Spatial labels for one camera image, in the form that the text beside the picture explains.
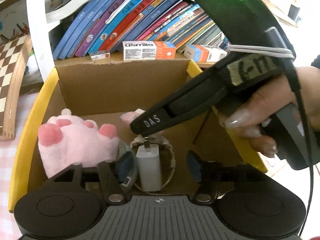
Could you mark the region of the person's right hand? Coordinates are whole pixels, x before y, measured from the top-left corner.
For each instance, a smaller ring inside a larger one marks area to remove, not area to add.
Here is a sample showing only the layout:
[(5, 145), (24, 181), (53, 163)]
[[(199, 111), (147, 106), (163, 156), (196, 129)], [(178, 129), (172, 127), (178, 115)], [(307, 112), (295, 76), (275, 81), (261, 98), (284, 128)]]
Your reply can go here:
[[(298, 67), (297, 74), (308, 120), (314, 131), (319, 132), (319, 69)], [(262, 135), (258, 125), (287, 104), (296, 102), (287, 78), (280, 75), (259, 88), (231, 116), (221, 112), (217, 116), (222, 127), (234, 130), (238, 138), (248, 140), (253, 150), (272, 158), (278, 153), (276, 142), (272, 137)]]

